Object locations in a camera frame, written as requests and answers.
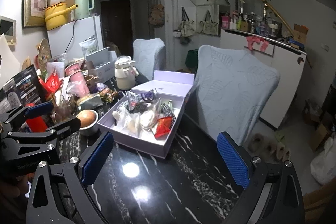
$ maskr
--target electrical outlet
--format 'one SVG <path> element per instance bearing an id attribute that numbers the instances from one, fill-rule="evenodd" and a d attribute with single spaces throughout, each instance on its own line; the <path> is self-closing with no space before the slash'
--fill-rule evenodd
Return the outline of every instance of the electrical outlet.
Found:
<path id="1" fill-rule="evenodd" d="M 329 51 L 329 46 L 326 44 L 321 43 L 321 48 L 327 52 Z"/>

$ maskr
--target metal screw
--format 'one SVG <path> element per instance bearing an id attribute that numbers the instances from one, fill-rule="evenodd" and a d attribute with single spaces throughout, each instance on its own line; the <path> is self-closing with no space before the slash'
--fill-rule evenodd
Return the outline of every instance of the metal screw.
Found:
<path id="1" fill-rule="evenodd" d="M 72 157 L 72 158 L 70 158 L 70 163 L 71 164 L 75 164 L 76 162 L 78 162 L 78 158 L 77 157 Z"/>
<path id="2" fill-rule="evenodd" d="M 254 158 L 253 158 L 253 162 L 254 162 L 255 164 L 259 164 L 259 163 L 261 163 L 261 158 L 259 158 L 259 157 L 254 157 Z"/>
<path id="3" fill-rule="evenodd" d="M 287 167 L 292 167 L 292 166 L 293 166 L 293 163 L 292 163 L 290 160 L 286 160 L 286 161 L 285 161 L 285 165 L 286 165 Z"/>
<path id="4" fill-rule="evenodd" d="M 47 164 L 47 162 L 45 160 L 43 160 L 39 163 L 39 167 L 45 167 L 46 164 Z"/>

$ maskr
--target dining chair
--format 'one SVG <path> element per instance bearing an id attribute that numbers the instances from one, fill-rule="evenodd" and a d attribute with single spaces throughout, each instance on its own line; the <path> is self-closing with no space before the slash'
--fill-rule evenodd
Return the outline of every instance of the dining chair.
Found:
<path id="1" fill-rule="evenodd" d="M 280 75 L 246 50 L 203 45 L 198 59 L 185 114 L 214 140 L 226 131 L 241 145 L 277 88 Z"/>
<path id="2" fill-rule="evenodd" d="M 159 39 L 137 39 L 133 42 L 134 66 L 139 72 L 137 83 L 153 80 L 154 70 L 163 70 L 166 66 L 166 51 L 164 42 Z"/>

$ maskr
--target fuzzy slipper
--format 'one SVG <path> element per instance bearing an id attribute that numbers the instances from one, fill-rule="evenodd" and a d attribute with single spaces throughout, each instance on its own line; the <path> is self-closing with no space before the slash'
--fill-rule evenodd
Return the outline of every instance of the fuzzy slipper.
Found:
<path id="1" fill-rule="evenodd" d="M 285 154 L 285 145 L 282 142 L 279 142 L 277 144 L 277 152 L 276 152 L 277 159 L 281 160 L 284 154 Z"/>
<path id="2" fill-rule="evenodd" d="M 276 141 L 271 139 L 265 139 L 263 148 L 260 151 L 259 156 L 263 161 L 266 161 L 275 153 L 276 149 L 277 149 Z"/>
<path id="3" fill-rule="evenodd" d="M 248 145 L 248 149 L 254 153 L 257 151 L 260 147 L 261 144 L 264 141 L 264 136 L 262 136 L 260 133 L 254 134 L 254 136 L 251 138 L 250 143 Z"/>
<path id="4" fill-rule="evenodd" d="M 285 154 L 283 155 L 282 161 L 290 160 L 292 155 L 292 151 L 289 148 L 285 149 Z"/>

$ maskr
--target green electric kettle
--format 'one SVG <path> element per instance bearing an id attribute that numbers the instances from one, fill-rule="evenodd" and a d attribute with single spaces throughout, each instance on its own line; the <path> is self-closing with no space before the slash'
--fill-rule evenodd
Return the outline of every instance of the green electric kettle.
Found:
<path id="1" fill-rule="evenodd" d="M 90 11 L 95 7 L 95 0 L 74 0 L 78 8 L 75 10 L 75 19 L 83 19 L 90 16 Z"/>

